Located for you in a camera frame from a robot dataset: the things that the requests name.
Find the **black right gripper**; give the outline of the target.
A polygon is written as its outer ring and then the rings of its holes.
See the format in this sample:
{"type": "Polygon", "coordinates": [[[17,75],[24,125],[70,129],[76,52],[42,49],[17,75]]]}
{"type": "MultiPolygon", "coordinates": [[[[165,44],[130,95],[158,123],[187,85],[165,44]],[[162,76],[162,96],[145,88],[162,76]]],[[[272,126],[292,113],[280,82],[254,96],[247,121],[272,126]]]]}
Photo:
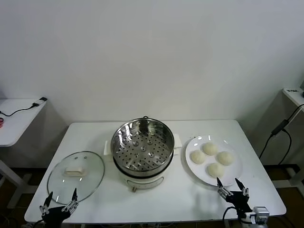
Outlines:
{"type": "Polygon", "coordinates": [[[222,198],[226,198],[226,202],[232,203],[236,208],[239,218],[245,218],[246,213],[252,212],[252,209],[248,205],[249,189],[246,188],[241,181],[235,178],[235,181],[241,191],[229,191],[227,190],[220,179],[217,177],[218,193],[222,198]]]}

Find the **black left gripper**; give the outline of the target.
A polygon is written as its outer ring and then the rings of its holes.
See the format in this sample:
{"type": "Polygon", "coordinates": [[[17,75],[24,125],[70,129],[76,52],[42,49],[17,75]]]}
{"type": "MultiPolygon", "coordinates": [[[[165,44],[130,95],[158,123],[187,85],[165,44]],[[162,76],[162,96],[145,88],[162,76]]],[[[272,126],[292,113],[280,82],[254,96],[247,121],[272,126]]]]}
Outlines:
{"type": "Polygon", "coordinates": [[[42,220],[46,225],[61,225],[65,219],[71,216],[70,211],[75,211],[78,206],[76,188],[74,189],[72,199],[65,206],[48,209],[52,197],[53,192],[50,192],[48,197],[45,199],[44,204],[42,206],[39,206],[42,214],[42,220]]]}

